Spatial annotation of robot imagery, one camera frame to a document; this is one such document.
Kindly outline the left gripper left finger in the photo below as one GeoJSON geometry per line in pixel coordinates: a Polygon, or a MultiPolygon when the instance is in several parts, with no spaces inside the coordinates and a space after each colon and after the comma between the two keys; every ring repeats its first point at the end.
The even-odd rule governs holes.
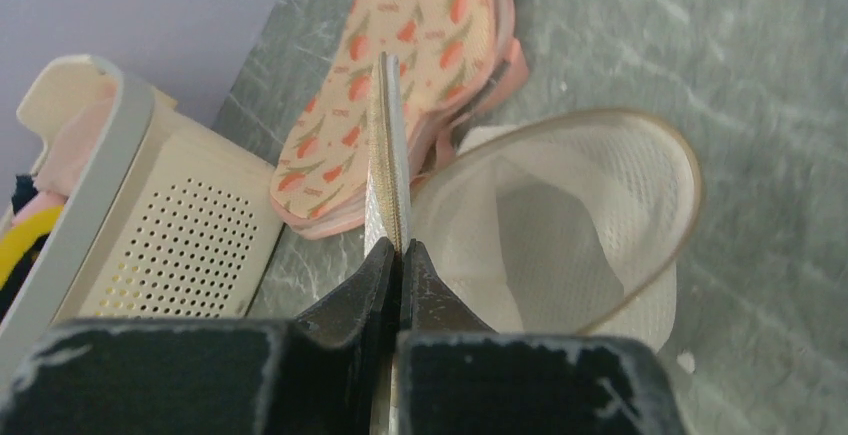
{"type": "Polygon", "coordinates": [[[78,319],[33,346],[1,395],[5,434],[368,434],[391,342],[398,255],[293,319],[78,319]]]}

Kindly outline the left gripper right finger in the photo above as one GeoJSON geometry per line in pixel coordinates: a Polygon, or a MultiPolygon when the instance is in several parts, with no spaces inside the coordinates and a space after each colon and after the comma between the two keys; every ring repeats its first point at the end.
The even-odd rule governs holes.
{"type": "Polygon", "coordinates": [[[397,348],[402,434],[681,434],[669,379],[643,343],[499,334],[413,242],[397,348]]]}

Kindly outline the pink bra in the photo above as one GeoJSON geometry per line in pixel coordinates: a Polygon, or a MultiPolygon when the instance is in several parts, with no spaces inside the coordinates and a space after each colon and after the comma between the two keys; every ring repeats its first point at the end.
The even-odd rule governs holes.
{"type": "Polygon", "coordinates": [[[48,191],[65,197],[72,194],[111,115],[116,92],[114,82],[105,82],[97,99],[62,126],[34,179],[39,192],[48,191]]]}

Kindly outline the yellow black item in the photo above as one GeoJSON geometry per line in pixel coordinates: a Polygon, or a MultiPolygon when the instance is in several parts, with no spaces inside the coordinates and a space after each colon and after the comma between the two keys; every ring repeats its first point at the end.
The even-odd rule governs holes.
{"type": "Polygon", "coordinates": [[[1,319],[11,308],[46,241],[63,206],[42,210],[13,226],[1,240],[1,319]]]}

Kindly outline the beige mesh laundry bag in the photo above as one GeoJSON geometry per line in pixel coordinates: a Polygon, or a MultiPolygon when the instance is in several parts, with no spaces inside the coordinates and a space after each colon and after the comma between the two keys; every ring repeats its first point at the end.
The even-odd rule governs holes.
{"type": "Polygon", "coordinates": [[[471,149],[412,188],[398,60],[381,54],[374,69],[364,248],[383,239],[395,248],[400,320],[380,368],[372,432],[402,434],[397,348],[404,258],[416,241],[496,333],[625,337],[655,355],[674,322],[675,261],[701,201],[683,137],[624,109],[477,128],[471,149]]]}

